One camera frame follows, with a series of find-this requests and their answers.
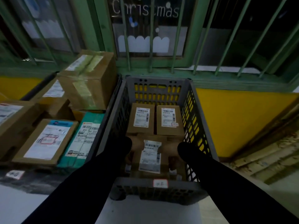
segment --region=yellow wall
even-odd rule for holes
[[[230,157],[298,94],[196,89],[218,156]]]
[[[34,88],[41,79],[0,77],[0,100],[19,100]]]

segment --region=blue label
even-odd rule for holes
[[[61,121],[61,120],[51,120],[48,123],[48,125],[60,126],[60,127],[71,127],[73,125],[73,122]]]

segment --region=floor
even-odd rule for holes
[[[243,175],[299,217],[299,171],[272,184],[266,185]],[[27,194],[0,185],[0,223],[20,224],[47,196]],[[227,224],[210,197],[191,206],[165,202],[143,201],[128,196],[124,201],[107,199],[96,224],[100,223],[189,223]]]

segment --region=black sleeve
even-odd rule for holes
[[[178,153],[230,224],[299,223],[296,216],[266,192],[196,146],[182,142]]]
[[[94,224],[117,177],[131,139],[119,139],[109,149],[74,171],[23,224]]]

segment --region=teal box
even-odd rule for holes
[[[104,115],[86,112],[76,134],[58,162],[59,168],[79,168],[85,163]]]

